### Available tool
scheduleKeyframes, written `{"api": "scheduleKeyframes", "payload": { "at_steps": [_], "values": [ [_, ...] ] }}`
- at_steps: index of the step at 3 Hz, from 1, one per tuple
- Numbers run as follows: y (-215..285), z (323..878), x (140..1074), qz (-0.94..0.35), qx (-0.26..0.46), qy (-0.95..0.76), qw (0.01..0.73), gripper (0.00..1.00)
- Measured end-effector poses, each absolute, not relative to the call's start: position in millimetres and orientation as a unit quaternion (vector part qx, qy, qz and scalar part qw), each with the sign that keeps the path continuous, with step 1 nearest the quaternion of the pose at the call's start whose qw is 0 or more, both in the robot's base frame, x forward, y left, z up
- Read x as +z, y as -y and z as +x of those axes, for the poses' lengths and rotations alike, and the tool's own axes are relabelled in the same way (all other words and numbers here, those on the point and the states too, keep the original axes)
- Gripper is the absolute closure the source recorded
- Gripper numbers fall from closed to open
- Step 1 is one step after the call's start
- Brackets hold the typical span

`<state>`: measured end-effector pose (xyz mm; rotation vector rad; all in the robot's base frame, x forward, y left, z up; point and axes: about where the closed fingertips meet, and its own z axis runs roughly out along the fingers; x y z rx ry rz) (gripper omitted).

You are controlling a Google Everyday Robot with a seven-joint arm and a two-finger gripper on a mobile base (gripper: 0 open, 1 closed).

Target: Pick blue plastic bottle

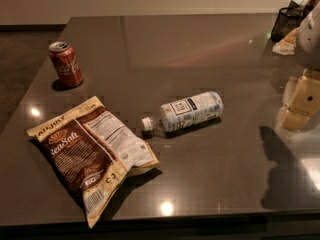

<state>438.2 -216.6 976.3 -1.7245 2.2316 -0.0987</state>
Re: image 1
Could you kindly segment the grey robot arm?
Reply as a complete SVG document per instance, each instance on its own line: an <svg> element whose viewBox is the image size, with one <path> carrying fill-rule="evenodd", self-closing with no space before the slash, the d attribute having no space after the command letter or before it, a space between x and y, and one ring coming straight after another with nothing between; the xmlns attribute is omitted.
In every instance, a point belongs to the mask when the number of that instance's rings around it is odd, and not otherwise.
<svg viewBox="0 0 320 240"><path fill-rule="evenodd" d="M282 128L293 132L301 130L320 110L320 4L300 24L295 57L304 72L287 82L279 119Z"/></svg>

